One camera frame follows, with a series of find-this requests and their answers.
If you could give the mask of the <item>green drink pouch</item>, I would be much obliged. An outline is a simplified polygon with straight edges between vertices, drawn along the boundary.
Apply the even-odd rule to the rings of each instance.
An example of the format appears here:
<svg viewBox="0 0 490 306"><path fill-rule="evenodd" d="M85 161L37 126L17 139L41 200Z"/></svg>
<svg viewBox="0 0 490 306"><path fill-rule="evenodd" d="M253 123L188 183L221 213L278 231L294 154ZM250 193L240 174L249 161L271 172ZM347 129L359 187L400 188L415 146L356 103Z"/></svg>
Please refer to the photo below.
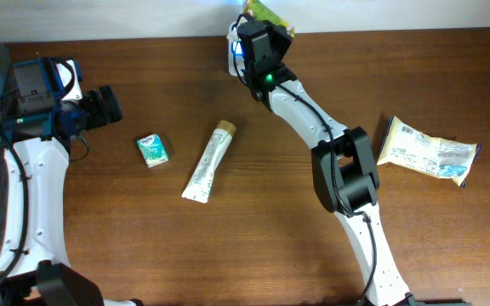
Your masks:
<svg viewBox="0 0 490 306"><path fill-rule="evenodd" d="M242 11L244 14L251 15L255 20L267 20L276 26L283 26L290 37L295 36L295 27L287 20L274 13L260 0L245 0Z"/></svg>

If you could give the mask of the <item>teal white tissue pack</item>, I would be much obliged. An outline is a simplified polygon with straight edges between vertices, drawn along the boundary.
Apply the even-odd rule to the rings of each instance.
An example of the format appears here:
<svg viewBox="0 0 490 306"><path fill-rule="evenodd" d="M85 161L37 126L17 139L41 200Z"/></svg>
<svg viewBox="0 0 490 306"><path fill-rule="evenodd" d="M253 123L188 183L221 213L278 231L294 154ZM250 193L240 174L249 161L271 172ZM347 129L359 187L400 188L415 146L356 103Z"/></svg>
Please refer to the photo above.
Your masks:
<svg viewBox="0 0 490 306"><path fill-rule="evenodd" d="M158 166L169 160L168 153L157 134L139 139L137 145L148 168Z"/></svg>

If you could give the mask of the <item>white tube tan cap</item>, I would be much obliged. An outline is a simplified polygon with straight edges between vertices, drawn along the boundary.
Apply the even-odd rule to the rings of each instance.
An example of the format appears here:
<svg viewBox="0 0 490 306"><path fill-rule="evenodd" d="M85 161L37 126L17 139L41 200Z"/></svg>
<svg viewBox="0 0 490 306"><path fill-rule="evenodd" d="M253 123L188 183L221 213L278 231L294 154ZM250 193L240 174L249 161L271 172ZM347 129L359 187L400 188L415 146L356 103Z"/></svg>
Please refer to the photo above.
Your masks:
<svg viewBox="0 0 490 306"><path fill-rule="evenodd" d="M181 197L187 200L207 203L218 165L225 155L236 126L226 120L221 120L211 134L197 166L185 187Z"/></svg>

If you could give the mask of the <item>yellow white snack bag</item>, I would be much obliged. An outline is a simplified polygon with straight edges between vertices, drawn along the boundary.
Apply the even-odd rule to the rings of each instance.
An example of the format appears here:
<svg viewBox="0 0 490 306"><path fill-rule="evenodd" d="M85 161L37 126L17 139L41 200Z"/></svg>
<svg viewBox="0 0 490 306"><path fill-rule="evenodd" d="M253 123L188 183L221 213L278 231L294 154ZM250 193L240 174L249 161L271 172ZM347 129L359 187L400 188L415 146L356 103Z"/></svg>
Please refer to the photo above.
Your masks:
<svg viewBox="0 0 490 306"><path fill-rule="evenodd" d="M377 165L392 163L437 179L450 179L460 188L481 153L482 143L464 144L429 136L392 116Z"/></svg>

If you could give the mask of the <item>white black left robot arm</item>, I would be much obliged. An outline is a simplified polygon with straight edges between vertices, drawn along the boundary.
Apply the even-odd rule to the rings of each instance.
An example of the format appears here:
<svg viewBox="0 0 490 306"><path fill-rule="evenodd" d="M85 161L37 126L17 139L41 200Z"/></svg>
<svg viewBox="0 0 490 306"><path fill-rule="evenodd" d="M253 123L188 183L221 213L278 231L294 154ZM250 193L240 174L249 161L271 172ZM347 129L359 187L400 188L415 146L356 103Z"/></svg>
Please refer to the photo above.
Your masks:
<svg viewBox="0 0 490 306"><path fill-rule="evenodd" d="M80 88L72 58L14 64L0 87L0 305L105 305L72 269L64 235L71 144L123 114L108 86Z"/></svg>

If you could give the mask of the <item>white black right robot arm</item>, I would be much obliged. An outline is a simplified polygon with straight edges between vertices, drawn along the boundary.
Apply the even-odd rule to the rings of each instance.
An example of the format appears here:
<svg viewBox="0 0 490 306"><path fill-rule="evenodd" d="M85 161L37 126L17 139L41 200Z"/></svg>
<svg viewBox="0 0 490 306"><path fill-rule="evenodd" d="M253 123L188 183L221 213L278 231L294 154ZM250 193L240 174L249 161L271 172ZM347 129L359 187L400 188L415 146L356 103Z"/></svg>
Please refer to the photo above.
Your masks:
<svg viewBox="0 0 490 306"><path fill-rule="evenodd" d="M243 58L237 75L310 149L316 196L341 223L362 272L358 304L415 305L380 220L379 173L366 131L337 122L306 93L282 61L293 41L283 26L243 14L232 33Z"/></svg>

